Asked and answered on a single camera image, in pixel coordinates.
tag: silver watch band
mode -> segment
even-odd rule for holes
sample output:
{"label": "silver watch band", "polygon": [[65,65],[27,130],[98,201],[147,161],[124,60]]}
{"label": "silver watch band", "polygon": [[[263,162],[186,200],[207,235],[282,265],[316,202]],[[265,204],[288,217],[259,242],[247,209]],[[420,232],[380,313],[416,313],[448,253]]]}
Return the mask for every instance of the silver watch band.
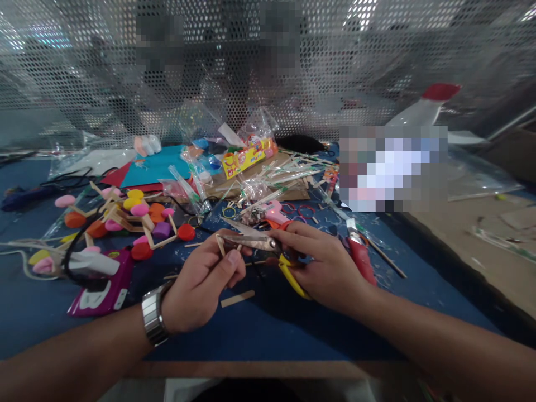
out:
{"label": "silver watch band", "polygon": [[162,299],[173,282],[167,282],[164,285],[156,288],[145,296],[141,302],[141,308],[143,310],[143,323],[145,325],[145,333],[149,342],[154,346],[158,346],[169,338],[169,332],[164,325],[162,319]]}

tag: pink foam ball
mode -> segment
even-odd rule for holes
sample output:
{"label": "pink foam ball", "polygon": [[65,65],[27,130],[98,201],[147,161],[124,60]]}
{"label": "pink foam ball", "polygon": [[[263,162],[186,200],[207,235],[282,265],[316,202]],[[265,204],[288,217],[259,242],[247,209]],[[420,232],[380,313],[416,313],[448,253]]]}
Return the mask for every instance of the pink foam ball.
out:
{"label": "pink foam ball", "polygon": [[123,227],[119,223],[111,219],[106,221],[106,223],[104,224],[104,227],[106,228],[108,232],[119,232],[120,230],[123,230]]}
{"label": "pink foam ball", "polygon": [[162,216],[164,218],[167,218],[169,215],[173,216],[175,213],[175,210],[173,208],[166,208],[162,211]]}
{"label": "pink foam ball", "polygon": [[52,257],[45,257],[32,268],[36,274],[49,274],[54,268],[54,260]]}
{"label": "pink foam ball", "polygon": [[[110,193],[111,190],[112,190],[111,187],[107,187],[104,190],[102,190],[103,197],[106,197]],[[119,190],[118,188],[113,189],[113,193],[115,195],[118,195],[119,197],[123,196],[123,193],[121,193],[121,190]]]}
{"label": "pink foam ball", "polygon": [[130,209],[130,213],[134,216],[144,216],[149,213],[149,206],[145,204],[134,205]]}
{"label": "pink foam ball", "polygon": [[147,239],[147,236],[143,235],[140,238],[134,240],[132,242],[133,245],[141,244],[141,243],[149,243],[149,239]]}
{"label": "pink foam ball", "polygon": [[100,254],[101,248],[99,246],[89,246],[83,249],[82,252],[94,252],[94,253]]}
{"label": "pink foam ball", "polygon": [[69,205],[74,205],[75,202],[76,202],[76,198],[74,198],[74,196],[70,194],[67,194],[67,195],[62,195],[60,198],[56,198],[56,201],[54,201],[54,205],[57,206],[58,208],[65,208],[65,207],[68,207]]}

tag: wooden table edge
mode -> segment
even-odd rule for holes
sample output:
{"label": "wooden table edge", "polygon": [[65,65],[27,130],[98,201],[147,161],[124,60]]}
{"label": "wooden table edge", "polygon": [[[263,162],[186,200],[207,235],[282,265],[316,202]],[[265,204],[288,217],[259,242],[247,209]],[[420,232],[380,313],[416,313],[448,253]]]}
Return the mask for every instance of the wooden table edge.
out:
{"label": "wooden table edge", "polygon": [[134,378],[390,378],[415,375],[408,361],[142,361]]}

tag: blue table surface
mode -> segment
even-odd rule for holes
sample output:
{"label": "blue table surface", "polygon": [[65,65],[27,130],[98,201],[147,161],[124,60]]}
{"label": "blue table surface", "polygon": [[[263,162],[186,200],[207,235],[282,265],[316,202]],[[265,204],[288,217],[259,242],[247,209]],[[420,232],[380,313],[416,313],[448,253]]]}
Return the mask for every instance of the blue table surface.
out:
{"label": "blue table surface", "polygon": [[[31,188],[46,180],[50,162],[27,160],[0,169],[0,188],[20,185]],[[329,231],[336,225],[346,229],[333,211],[318,211],[318,195],[311,205],[318,227]],[[54,198],[43,200],[23,213],[0,212],[0,242],[39,238],[62,210]],[[419,232],[399,221],[395,214],[350,213],[384,242],[385,252],[406,272],[401,279],[373,250],[371,262],[379,286],[405,299],[452,315],[490,331],[536,345],[534,332],[513,310],[455,260],[434,247]],[[177,223],[182,223],[179,215]],[[221,222],[209,225],[216,229]],[[208,235],[197,231],[194,242]],[[97,244],[105,250],[121,248],[133,237],[114,237]],[[166,274],[180,271],[191,248],[172,243],[156,250],[149,261],[137,263],[125,306],[138,303],[142,295],[163,283]],[[19,255],[0,256],[0,358],[5,359],[89,319],[72,318],[67,309],[79,288],[67,280],[41,282],[22,272]],[[271,267],[248,269],[235,288],[221,299],[255,290],[255,297],[231,307],[218,308],[203,328],[182,334],[157,348],[147,359],[155,361],[311,361],[311,360],[399,360],[403,356],[364,326],[314,302],[297,296],[282,274]]]}

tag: perforated metal screen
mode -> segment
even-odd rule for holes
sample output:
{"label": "perforated metal screen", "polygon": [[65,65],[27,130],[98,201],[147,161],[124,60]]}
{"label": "perforated metal screen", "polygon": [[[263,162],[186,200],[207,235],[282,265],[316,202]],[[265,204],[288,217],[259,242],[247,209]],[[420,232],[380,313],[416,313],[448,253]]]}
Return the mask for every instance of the perforated metal screen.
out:
{"label": "perforated metal screen", "polygon": [[463,85],[442,123],[466,128],[534,78],[535,7],[1,0],[2,143],[46,147],[54,136],[77,146],[76,130],[103,137],[100,147],[145,132],[177,142],[184,102],[235,130],[263,105],[281,135],[332,140],[340,125],[383,125],[437,81]]}

